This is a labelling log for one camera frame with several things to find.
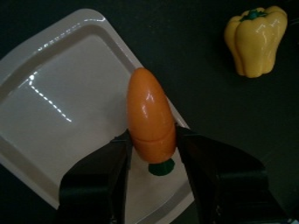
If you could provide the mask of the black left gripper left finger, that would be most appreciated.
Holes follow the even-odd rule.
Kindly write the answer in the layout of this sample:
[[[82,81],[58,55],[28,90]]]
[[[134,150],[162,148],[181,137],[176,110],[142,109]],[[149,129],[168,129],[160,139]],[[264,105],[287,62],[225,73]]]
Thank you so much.
[[[130,157],[125,131],[69,168],[60,181],[54,224],[125,224]]]

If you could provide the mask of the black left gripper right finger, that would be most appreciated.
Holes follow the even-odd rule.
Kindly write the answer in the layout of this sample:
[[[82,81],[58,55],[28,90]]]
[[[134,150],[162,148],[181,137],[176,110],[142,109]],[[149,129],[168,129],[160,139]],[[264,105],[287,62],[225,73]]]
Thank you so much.
[[[287,224],[268,189],[267,170],[243,150],[176,129],[200,224]]]

